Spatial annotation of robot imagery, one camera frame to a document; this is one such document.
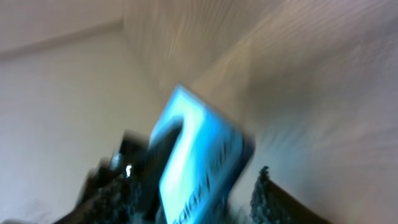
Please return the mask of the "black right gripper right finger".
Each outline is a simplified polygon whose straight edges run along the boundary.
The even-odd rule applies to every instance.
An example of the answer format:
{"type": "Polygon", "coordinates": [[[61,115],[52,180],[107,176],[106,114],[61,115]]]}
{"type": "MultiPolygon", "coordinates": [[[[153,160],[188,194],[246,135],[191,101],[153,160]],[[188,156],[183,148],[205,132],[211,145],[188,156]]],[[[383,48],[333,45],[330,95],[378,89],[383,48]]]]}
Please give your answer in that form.
{"type": "Polygon", "coordinates": [[[267,166],[259,171],[250,207],[251,220],[256,224],[329,224],[271,181],[267,166]]]}

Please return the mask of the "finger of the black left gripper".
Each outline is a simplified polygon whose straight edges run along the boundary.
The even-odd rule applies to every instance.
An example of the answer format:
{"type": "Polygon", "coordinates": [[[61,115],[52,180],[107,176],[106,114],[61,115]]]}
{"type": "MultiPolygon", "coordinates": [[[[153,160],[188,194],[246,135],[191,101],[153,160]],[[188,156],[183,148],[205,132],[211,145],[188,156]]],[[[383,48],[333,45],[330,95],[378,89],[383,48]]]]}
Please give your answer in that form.
{"type": "Polygon", "coordinates": [[[136,212],[141,223],[155,223],[161,207],[159,182],[183,128],[181,118],[166,123],[150,140],[132,130],[124,132],[118,150],[118,170],[125,177],[135,176],[141,184],[136,212]]]}

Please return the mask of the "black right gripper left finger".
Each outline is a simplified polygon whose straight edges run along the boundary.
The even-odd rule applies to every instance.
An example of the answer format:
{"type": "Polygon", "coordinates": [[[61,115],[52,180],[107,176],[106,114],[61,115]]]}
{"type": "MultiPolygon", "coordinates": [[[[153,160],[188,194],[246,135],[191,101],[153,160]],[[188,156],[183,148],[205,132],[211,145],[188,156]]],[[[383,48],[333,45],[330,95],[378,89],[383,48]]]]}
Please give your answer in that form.
{"type": "Polygon", "coordinates": [[[54,224],[131,224],[140,196],[135,177],[119,176],[54,224]]]}

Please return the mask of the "blue Galaxy smartphone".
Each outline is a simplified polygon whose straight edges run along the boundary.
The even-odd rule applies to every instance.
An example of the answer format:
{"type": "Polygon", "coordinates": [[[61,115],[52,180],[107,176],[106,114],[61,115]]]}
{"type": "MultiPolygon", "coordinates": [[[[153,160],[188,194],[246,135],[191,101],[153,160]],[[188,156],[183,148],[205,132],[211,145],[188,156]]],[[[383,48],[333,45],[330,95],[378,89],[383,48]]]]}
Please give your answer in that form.
{"type": "Polygon", "coordinates": [[[172,92],[150,143],[182,123],[159,182],[165,221],[215,223],[215,212],[254,154],[254,140],[232,121],[179,84],[172,92]]]}

